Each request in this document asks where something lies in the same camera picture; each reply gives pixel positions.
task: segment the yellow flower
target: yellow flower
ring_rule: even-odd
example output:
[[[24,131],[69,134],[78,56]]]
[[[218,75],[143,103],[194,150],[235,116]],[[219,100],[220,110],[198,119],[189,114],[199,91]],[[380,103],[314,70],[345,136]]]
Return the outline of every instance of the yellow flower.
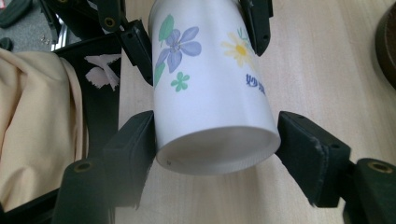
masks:
[[[252,61],[252,55],[247,48],[247,43],[244,40],[236,37],[233,33],[228,33],[228,37],[230,37],[233,43],[228,43],[225,41],[221,42],[221,46],[227,49],[224,54],[236,59],[239,67],[242,67],[245,63],[247,63],[250,68],[255,69]]]

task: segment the cup base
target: cup base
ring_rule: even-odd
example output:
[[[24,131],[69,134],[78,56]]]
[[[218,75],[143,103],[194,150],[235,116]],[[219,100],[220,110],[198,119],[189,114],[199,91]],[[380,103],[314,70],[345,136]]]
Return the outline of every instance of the cup base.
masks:
[[[252,127],[217,128],[182,136],[160,148],[158,163],[187,175],[220,175],[253,166],[279,148],[277,133]]]

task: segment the wooden table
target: wooden table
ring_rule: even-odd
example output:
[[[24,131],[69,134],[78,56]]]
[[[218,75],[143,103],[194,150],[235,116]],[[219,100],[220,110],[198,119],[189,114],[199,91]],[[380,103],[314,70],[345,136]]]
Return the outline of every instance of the wooden table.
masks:
[[[396,90],[375,57],[375,29],[394,0],[274,0],[262,80],[279,111],[302,114],[352,148],[351,160],[396,164]],[[153,0],[127,0],[128,19],[147,24]],[[153,108],[153,89],[123,55],[120,125]],[[277,156],[241,172],[180,175],[157,162],[138,210],[117,223],[343,223],[338,208],[311,207]]]

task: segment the beige cloth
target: beige cloth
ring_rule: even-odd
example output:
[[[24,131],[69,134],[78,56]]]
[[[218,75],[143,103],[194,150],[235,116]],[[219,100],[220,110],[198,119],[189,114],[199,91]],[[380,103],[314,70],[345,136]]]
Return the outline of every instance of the beige cloth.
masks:
[[[59,188],[83,157],[81,91],[73,67],[48,52],[0,49],[0,202],[5,211]]]

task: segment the cup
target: cup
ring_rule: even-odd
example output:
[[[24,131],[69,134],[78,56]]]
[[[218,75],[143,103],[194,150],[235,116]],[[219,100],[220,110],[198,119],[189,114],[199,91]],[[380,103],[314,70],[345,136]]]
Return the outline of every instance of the cup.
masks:
[[[157,161],[239,171],[280,145],[237,0],[157,0],[150,12]]]

